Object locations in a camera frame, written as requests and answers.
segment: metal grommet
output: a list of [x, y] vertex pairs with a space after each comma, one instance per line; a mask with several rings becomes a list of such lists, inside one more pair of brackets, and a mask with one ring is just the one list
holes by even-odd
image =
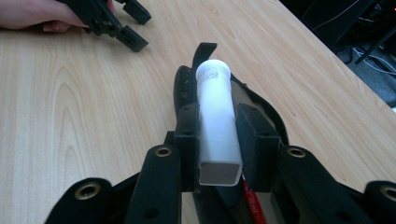
[[172, 150], [167, 147], [162, 147], [155, 150], [155, 155], [158, 157], [167, 157], [170, 154], [172, 154]]
[[97, 182], [89, 182], [80, 186], [75, 193], [78, 200], [87, 200], [99, 193], [101, 186]]
[[296, 158], [304, 158], [306, 156], [306, 153], [299, 148], [289, 148], [288, 153]]
[[390, 186], [382, 186], [379, 191], [388, 199], [396, 202], [396, 188]]

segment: red object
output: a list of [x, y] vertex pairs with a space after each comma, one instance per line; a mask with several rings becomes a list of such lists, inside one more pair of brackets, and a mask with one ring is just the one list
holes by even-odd
[[267, 219], [265, 218], [264, 212], [262, 211], [262, 206], [260, 205], [259, 198], [254, 191], [248, 189], [248, 183], [245, 178], [243, 178], [243, 185], [244, 197], [247, 201], [250, 214], [253, 217], [254, 224], [266, 224]]

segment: white cylinder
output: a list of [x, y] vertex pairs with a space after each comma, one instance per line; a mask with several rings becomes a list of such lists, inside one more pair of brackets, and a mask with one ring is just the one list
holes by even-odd
[[230, 68], [219, 60], [201, 63], [196, 72], [201, 185], [234, 186], [242, 172], [230, 78]]

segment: light wood surface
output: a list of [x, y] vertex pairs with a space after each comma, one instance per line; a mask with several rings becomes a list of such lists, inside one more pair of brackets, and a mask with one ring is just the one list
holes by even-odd
[[[0, 30], [0, 223], [43, 223], [75, 182], [139, 172], [175, 129], [175, 73], [200, 42], [219, 44], [212, 58], [268, 100], [290, 143], [337, 181], [396, 181], [396, 115], [279, 1], [140, 3], [152, 15], [144, 26], [116, 13], [149, 42], [139, 53], [78, 28]], [[196, 218], [184, 195], [183, 223]]]

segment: black clamp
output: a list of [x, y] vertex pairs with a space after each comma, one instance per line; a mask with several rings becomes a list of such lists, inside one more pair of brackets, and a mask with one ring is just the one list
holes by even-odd
[[[244, 214], [242, 180], [235, 187], [200, 186], [198, 181], [195, 70], [216, 46], [202, 43], [192, 67], [178, 68], [176, 129], [148, 151], [141, 172], [116, 186], [101, 178], [77, 182], [46, 224], [180, 223], [182, 192], [193, 192], [201, 223], [247, 223], [237, 218]], [[396, 223], [396, 183], [372, 181], [363, 193], [338, 183], [314, 154], [289, 145], [285, 125], [267, 101], [234, 75], [231, 81], [247, 188], [271, 193], [279, 223]]]
[[[67, 4], [74, 13], [88, 25], [85, 31], [96, 35], [107, 34], [116, 37], [120, 42], [126, 45], [134, 52], [140, 51], [149, 42], [142, 36], [137, 34], [129, 26], [122, 27], [117, 18], [108, 9], [106, 0], [58, 0]], [[151, 16], [149, 12], [143, 8], [135, 0], [117, 0], [124, 4], [123, 10], [131, 15], [138, 24], [145, 24]]]

